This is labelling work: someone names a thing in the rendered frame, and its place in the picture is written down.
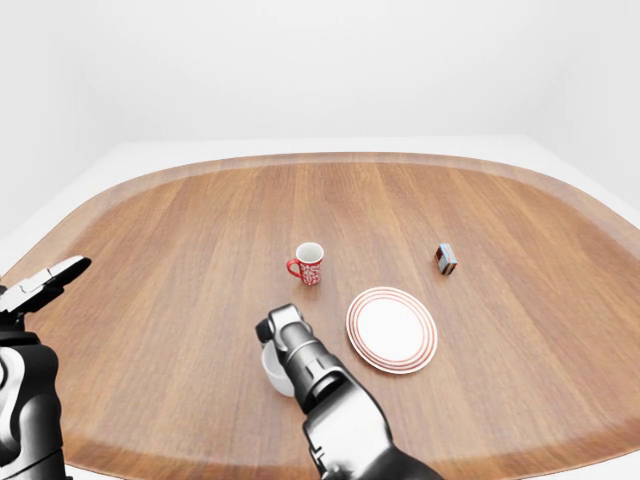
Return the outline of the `white plate with red rings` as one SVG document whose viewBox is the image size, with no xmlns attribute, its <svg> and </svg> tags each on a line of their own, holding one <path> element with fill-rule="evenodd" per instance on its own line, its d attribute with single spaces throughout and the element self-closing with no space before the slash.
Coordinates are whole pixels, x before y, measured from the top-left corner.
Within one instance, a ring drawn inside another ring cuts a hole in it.
<svg viewBox="0 0 640 480">
<path fill-rule="evenodd" d="M 431 313 L 414 296 L 393 287 L 358 294 L 347 310 L 345 328 L 355 351 L 386 373 L 415 373 L 432 361 L 438 347 Z"/>
</svg>

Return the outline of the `red white patterned mug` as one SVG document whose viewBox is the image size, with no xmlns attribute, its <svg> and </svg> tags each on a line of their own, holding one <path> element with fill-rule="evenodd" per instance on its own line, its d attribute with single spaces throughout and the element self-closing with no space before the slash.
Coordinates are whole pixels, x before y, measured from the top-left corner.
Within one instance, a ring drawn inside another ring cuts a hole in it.
<svg viewBox="0 0 640 480">
<path fill-rule="evenodd" d="M 323 247 L 315 242 L 305 242 L 299 245 L 295 257 L 286 264 L 287 271 L 299 278 L 304 285 L 314 286 L 321 280 Z"/>
</svg>

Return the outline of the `small printed box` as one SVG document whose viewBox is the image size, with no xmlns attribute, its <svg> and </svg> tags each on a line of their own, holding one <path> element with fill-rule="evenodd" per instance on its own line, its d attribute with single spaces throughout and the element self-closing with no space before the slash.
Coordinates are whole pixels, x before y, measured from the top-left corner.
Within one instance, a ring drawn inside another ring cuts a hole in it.
<svg viewBox="0 0 640 480">
<path fill-rule="evenodd" d="M 442 275 L 450 275 L 458 262 L 450 244 L 442 243 L 435 253 L 438 269 Z"/>
</svg>

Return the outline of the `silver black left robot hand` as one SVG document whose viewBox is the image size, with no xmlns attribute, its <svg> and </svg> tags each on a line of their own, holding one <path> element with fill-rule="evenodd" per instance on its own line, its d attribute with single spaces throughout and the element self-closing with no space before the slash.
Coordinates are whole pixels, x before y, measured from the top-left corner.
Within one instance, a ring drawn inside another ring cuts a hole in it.
<svg viewBox="0 0 640 480">
<path fill-rule="evenodd" d="M 6 288 L 0 285 L 0 466 L 36 463 L 62 449 L 59 361 L 25 317 L 61 296 L 91 265 L 76 255 Z"/>
</svg>

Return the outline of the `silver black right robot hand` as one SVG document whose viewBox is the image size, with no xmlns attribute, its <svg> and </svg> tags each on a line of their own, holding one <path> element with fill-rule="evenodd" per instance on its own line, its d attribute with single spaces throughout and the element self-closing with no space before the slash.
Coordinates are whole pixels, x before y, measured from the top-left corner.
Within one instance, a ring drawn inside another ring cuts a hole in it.
<svg viewBox="0 0 640 480">
<path fill-rule="evenodd" d="M 306 416 L 303 432 L 321 480 L 381 478 L 397 456 L 377 401 L 319 340 L 299 309 L 287 304 L 256 326 L 271 341 Z"/>
</svg>

